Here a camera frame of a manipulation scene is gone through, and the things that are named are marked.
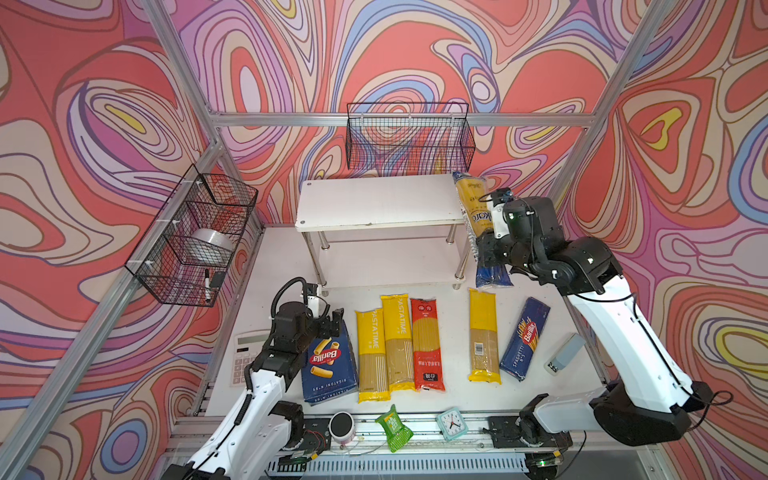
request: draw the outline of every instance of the blue pasta box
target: blue pasta box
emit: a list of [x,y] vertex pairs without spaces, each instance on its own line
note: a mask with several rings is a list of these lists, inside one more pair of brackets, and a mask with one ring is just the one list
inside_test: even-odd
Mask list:
[[341,335],[315,339],[306,351],[301,369],[304,401],[310,405],[357,391],[357,365],[346,323],[341,321]]
[[523,306],[523,313],[518,320],[517,328],[512,333],[507,351],[504,352],[499,364],[502,370],[511,373],[517,380],[523,381],[531,365],[533,352],[538,345],[538,337],[547,322],[549,307],[535,298],[529,297]]

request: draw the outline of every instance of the rigatoni box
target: rigatoni box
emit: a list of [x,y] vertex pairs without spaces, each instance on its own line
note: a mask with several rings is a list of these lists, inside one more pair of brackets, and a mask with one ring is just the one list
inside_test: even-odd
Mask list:
[[517,328],[512,332],[507,351],[504,352],[499,366],[511,373],[517,380],[523,381],[531,365],[533,352],[538,345],[538,337],[544,330],[549,315],[549,307],[535,298],[529,297],[523,306],[523,313]]
[[315,339],[310,344],[301,370],[301,386],[304,401],[310,405],[357,391],[355,353],[344,320],[340,336]]

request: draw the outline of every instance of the wire basket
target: wire basket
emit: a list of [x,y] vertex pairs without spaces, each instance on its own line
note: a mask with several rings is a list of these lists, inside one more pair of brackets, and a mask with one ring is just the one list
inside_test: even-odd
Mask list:
[[465,102],[346,106],[346,166],[380,176],[466,172],[475,154]]
[[158,241],[131,272],[160,303],[214,305],[258,193],[227,175],[198,174]]

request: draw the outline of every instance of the teal clock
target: teal clock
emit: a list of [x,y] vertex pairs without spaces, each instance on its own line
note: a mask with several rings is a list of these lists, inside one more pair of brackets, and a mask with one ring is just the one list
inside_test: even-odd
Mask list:
[[467,432],[467,423],[458,409],[450,409],[437,415],[437,424],[445,440],[456,440]]

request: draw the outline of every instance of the patterned wall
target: patterned wall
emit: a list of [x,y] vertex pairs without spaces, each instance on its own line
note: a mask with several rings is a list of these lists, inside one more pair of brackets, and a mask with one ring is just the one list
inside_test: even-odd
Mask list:
[[736,396],[665,445],[683,478],[768,478],[767,78],[767,3],[678,2],[565,204],[672,357]]
[[[170,2],[214,110],[346,111],[350,101],[462,99],[476,112],[589,112],[645,12],[645,1],[374,0]],[[222,132],[262,220],[291,223],[299,185],[375,174],[344,166],[346,129]],[[473,174],[545,191],[578,132],[474,131]]]
[[[0,2],[0,441],[206,147],[140,3]],[[25,478],[148,477],[253,240],[212,309],[139,292]]]

